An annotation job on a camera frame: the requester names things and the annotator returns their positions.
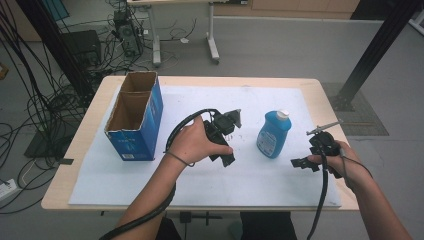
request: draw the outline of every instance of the forearm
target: forearm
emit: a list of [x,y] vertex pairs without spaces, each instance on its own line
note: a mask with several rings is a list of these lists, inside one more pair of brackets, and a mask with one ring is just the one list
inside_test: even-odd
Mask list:
[[374,180],[356,186],[355,194],[370,239],[411,239]]
[[[165,155],[149,182],[125,211],[117,226],[145,216],[157,208],[169,195],[184,168],[185,166],[179,161]],[[155,239],[161,217],[162,214],[115,239]]]

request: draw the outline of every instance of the black pole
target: black pole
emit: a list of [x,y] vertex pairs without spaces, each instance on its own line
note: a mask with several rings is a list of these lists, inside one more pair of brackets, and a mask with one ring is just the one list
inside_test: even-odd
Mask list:
[[56,22],[47,11],[42,0],[16,0],[50,53],[74,87],[84,106],[88,107],[94,90],[82,69],[62,40]]
[[380,62],[402,29],[415,13],[422,0],[399,0],[387,19],[383,22],[370,45],[365,50],[356,67],[338,95],[330,97],[336,111],[352,111],[351,101],[365,83],[368,76]]

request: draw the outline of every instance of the wrist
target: wrist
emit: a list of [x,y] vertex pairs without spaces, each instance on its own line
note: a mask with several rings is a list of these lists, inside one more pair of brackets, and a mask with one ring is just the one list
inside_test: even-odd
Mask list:
[[165,153],[165,154],[167,154],[167,155],[171,155],[174,159],[176,159],[176,160],[180,161],[182,164],[184,164],[184,165],[185,165],[185,166],[187,166],[187,167],[194,167],[194,164],[195,164],[195,163],[190,163],[190,164],[189,164],[186,160],[184,160],[184,159],[180,158],[178,155],[174,154],[174,152],[171,152],[170,150],[165,151],[165,152],[163,152],[163,153]]
[[177,157],[169,153],[165,153],[160,164],[176,172],[182,172],[188,166],[186,163],[181,162]]
[[360,172],[350,177],[355,192],[374,187],[375,181],[368,172]]

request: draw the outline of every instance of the person's left hand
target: person's left hand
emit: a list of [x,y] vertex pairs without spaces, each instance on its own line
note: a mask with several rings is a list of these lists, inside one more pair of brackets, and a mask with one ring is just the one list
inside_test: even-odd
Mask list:
[[185,126],[172,142],[169,151],[187,164],[198,162],[210,155],[228,155],[233,149],[209,141],[205,133],[203,119],[198,116],[192,125]]

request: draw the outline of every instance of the bottle label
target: bottle label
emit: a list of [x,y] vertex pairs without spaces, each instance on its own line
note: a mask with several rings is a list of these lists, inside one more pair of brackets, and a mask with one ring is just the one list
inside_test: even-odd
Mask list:
[[275,146],[277,145],[277,138],[267,131],[260,132],[257,145],[258,148],[269,157],[274,153]]

